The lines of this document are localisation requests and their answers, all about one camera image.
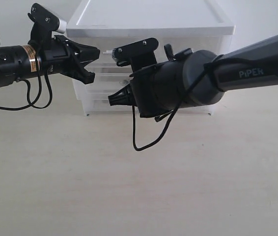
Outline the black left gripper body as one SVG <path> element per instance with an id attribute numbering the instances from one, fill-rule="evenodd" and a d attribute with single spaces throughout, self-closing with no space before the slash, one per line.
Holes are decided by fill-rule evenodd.
<path id="1" fill-rule="evenodd" d="M 50 39 L 50 48 L 41 49 L 40 74 L 60 73 L 65 76 L 73 76 L 79 72 L 79 44 L 63 35 L 56 35 Z"/>

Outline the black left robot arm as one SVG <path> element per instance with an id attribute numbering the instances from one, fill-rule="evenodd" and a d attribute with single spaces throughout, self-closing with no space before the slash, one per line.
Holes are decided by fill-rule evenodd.
<path id="1" fill-rule="evenodd" d="M 0 88 L 38 75 L 62 74 L 91 84 L 95 74 L 85 67 L 99 58 L 100 50 L 69 40 L 63 35 L 33 40 L 27 45 L 0 47 Z"/>

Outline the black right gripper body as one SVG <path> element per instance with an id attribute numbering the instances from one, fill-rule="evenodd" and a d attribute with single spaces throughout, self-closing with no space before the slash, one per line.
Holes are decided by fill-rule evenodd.
<path id="1" fill-rule="evenodd" d="M 141 69 L 134 73 L 131 88 L 142 118 L 163 115 L 176 106 L 175 69 Z"/>

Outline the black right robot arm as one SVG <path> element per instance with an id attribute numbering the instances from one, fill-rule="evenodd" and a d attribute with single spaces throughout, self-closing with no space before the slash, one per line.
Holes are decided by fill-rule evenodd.
<path id="1" fill-rule="evenodd" d="M 278 85 L 278 35 L 224 55 L 187 48 L 164 50 L 167 60 L 157 62 L 159 46 L 150 37 L 117 47 L 112 58 L 119 67 L 130 66 L 129 83 L 108 97 L 111 106 L 134 106 L 143 118 L 154 118 L 180 108 L 208 106 L 229 90 Z"/>

